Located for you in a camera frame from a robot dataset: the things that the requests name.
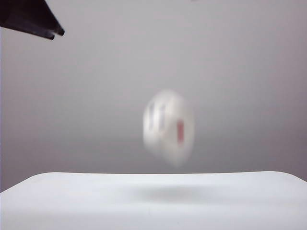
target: white surface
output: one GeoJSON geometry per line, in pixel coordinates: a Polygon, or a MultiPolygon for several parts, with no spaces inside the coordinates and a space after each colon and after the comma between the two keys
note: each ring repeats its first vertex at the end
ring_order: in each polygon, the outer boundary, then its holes
{"type": "Polygon", "coordinates": [[[283,172],[33,176],[1,193],[2,230],[306,230],[307,182],[283,172]]]}

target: gray background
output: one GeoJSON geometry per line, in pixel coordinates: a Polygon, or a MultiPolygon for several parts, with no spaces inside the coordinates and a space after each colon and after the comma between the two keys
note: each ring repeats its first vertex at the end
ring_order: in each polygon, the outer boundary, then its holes
{"type": "Polygon", "coordinates": [[[47,2],[63,37],[1,29],[2,190],[53,171],[307,180],[307,1],[47,2]],[[196,115],[180,168],[142,143],[144,107],[164,88],[196,115]]]}

